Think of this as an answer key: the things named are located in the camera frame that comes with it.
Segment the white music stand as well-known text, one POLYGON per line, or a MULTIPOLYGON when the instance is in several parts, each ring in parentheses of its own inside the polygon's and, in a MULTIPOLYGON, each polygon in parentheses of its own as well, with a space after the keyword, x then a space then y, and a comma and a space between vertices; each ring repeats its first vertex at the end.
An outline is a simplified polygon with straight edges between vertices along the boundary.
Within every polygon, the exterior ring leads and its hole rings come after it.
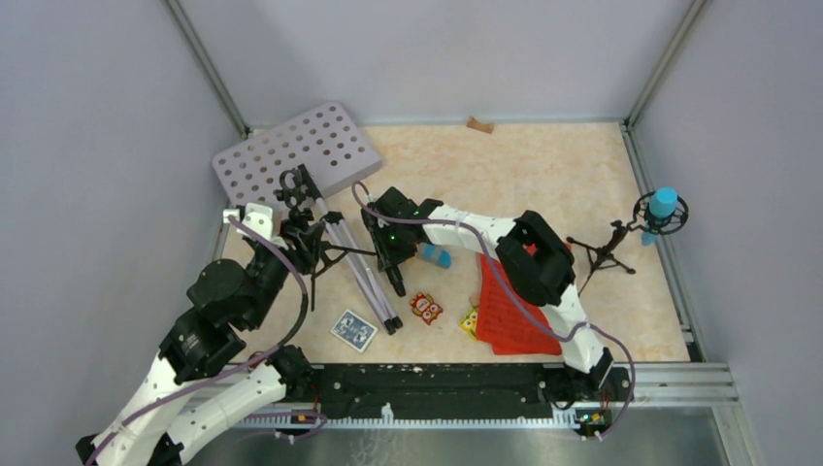
POLYGON ((233 205, 315 205, 332 244, 353 250, 359 245, 346 218, 328 199, 376 173, 382 159, 342 103, 329 101, 217 153, 212 166, 233 205))

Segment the red sheet music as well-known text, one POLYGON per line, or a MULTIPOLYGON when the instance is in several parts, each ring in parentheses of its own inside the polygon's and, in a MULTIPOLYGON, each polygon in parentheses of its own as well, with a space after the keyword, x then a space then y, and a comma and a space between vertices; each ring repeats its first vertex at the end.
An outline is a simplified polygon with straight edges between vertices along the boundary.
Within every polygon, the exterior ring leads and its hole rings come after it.
POLYGON ((482 253, 477 254, 477 262, 481 278, 475 329, 477 339, 489 344, 495 355, 561 355, 560 343, 545 335, 521 313, 497 281, 494 270, 502 275, 506 287, 510 287, 502 265, 495 261, 491 268, 482 253))

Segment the blue microphone with tripod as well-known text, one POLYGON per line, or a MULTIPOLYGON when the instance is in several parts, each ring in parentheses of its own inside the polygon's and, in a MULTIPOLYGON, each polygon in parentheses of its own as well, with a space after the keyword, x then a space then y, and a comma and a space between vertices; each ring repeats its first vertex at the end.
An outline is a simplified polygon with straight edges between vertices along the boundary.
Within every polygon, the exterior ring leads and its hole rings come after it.
POLYGON ((611 236, 603 246, 594 247, 574 237, 567 237, 566 243, 569 246, 578 246, 585 250, 589 265, 589 272, 583 285, 578 287, 578 292, 582 293, 595 273, 599 271, 620 268, 628 275, 637 273, 635 268, 615 256, 615 250, 630 233, 641 231, 642 245, 649 247, 658 238, 680 231, 687 223, 689 216, 690 208, 685 199, 674 188, 662 187, 643 194, 636 201, 629 221, 616 219, 611 222, 609 224, 612 228, 611 236))

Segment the black microphone tripod stand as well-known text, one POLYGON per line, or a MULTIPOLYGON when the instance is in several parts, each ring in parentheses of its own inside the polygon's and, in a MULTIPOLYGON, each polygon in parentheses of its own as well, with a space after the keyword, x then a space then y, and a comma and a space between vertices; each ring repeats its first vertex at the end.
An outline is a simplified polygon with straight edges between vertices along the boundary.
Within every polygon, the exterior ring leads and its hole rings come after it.
POLYGON ((285 170, 279 176, 280 188, 273 191, 278 201, 288 210, 287 219, 281 223, 279 235, 288 244, 292 263, 303 275, 311 279, 311 310, 314 311, 316 278, 333 265, 340 262, 349 253, 376 255, 374 251, 336 245, 323 239, 323 234, 331 226, 339 225, 344 217, 340 212, 330 211, 314 219, 310 207, 305 207, 308 200, 319 202, 322 199, 305 164, 285 170))

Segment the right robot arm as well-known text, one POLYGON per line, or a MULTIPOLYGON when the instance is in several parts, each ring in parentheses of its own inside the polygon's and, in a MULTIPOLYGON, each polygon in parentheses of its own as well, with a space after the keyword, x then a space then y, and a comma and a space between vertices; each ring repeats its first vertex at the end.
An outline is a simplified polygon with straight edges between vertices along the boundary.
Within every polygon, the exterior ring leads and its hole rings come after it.
POLYGON ((527 210, 517 217, 483 216, 435 199, 414 204, 396 188, 362 209, 394 227, 397 239, 460 247, 482 254, 497 282, 520 313, 555 339, 569 386, 582 400, 594 400, 609 385, 613 356, 604 332, 592 324, 580 302, 575 259, 544 218, 527 210))

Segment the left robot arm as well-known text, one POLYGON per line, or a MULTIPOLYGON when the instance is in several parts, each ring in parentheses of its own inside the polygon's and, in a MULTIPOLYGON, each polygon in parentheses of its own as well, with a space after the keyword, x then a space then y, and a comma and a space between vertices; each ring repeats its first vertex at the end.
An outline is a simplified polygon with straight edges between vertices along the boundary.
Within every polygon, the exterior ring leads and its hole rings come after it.
POLYGON ((289 276, 299 285, 321 256, 323 226, 289 220, 277 246, 260 233, 248 243, 247 266, 232 259, 210 263, 187 291, 192 306, 159 345, 148 373, 115 421, 78 440, 85 465, 185 465, 213 439, 258 409, 282 399, 299 401, 311 389, 312 366, 291 339, 304 323, 312 292, 302 288, 297 318, 273 349, 234 368, 240 380, 197 407, 199 389, 229 376, 225 366, 246 346, 238 333, 255 330, 289 276))

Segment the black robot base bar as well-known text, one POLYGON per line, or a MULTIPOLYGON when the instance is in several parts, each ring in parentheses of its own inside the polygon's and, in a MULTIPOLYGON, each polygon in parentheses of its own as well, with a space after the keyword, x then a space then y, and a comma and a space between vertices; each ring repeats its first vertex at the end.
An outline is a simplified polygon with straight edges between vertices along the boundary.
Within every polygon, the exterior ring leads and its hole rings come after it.
POLYGON ((286 383, 285 406, 330 419, 538 419, 630 399, 629 372, 614 367, 602 382, 563 365, 541 363, 312 365, 295 346, 268 357, 286 383))

